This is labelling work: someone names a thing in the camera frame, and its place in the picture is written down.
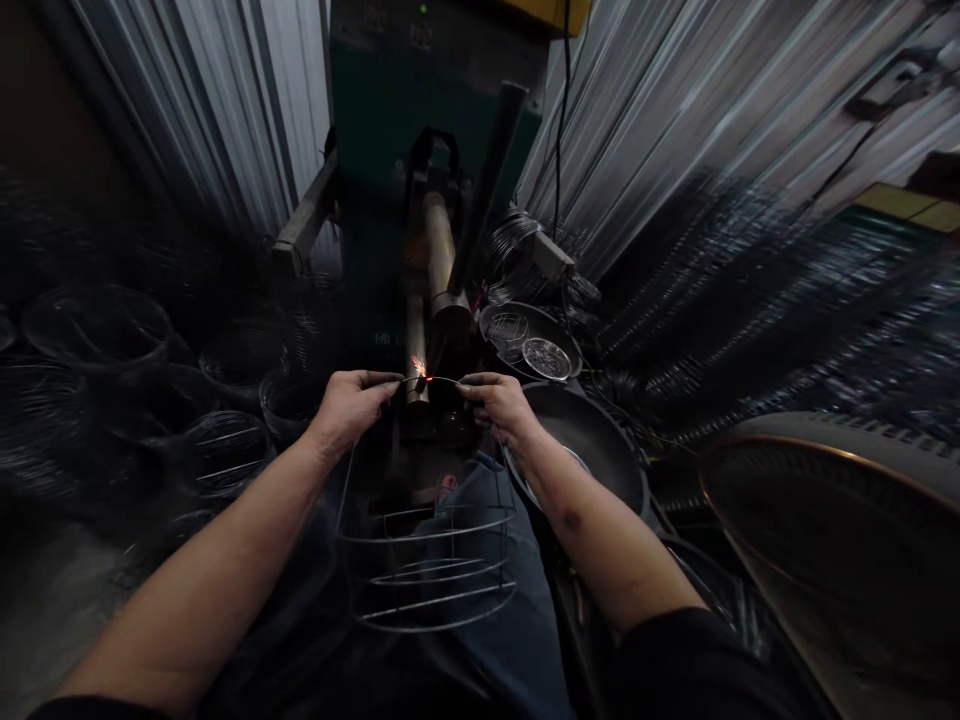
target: hand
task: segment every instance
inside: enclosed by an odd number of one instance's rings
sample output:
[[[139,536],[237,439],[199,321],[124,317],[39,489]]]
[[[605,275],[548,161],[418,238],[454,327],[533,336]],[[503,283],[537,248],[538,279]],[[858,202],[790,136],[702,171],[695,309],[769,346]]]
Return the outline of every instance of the hand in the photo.
[[[338,454],[346,452],[377,421],[380,406],[393,397],[402,378],[370,370],[335,372],[304,437]]]
[[[478,425],[496,425],[500,441],[509,447],[540,428],[537,416],[530,409],[520,382],[508,375],[475,373],[460,380],[457,390],[468,400],[482,402],[473,411]]]

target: fan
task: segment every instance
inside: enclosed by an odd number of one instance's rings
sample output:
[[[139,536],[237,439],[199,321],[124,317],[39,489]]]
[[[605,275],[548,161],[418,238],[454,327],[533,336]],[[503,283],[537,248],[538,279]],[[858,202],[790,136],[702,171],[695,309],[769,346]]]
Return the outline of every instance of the fan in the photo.
[[[960,450],[781,413],[723,436],[700,480],[841,714],[960,708]]]

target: forearm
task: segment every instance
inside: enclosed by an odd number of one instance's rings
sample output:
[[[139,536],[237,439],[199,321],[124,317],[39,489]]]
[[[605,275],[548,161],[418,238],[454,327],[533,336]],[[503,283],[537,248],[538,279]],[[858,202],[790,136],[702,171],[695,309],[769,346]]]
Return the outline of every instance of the forearm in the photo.
[[[557,539],[617,630],[671,610],[703,607],[646,523],[539,424],[520,433],[511,449]]]
[[[305,437],[274,460],[144,583],[58,695],[191,713],[269,597],[340,453]]]

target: right hand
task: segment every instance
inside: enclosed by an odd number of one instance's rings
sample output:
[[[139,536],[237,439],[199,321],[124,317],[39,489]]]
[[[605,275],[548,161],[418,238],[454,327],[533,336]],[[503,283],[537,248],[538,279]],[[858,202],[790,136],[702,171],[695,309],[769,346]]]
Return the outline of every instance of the right hand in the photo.
[[[511,448],[540,428],[520,382],[508,375],[474,373],[460,380],[457,390],[467,400],[483,403],[473,411],[478,425],[496,426],[500,441]]]

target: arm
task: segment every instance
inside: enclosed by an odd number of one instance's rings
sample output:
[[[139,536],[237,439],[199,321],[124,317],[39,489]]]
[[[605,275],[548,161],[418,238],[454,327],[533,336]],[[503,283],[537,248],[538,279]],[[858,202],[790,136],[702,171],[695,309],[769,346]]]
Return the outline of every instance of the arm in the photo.
[[[57,696],[192,713],[273,590],[328,473],[376,421],[395,379],[335,373],[303,437],[144,583]]]
[[[646,523],[543,429],[516,379],[479,373],[462,382],[461,394],[484,404],[475,411],[478,420],[496,425],[557,539],[616,630],[626,632],[673,610],[705,607]]]

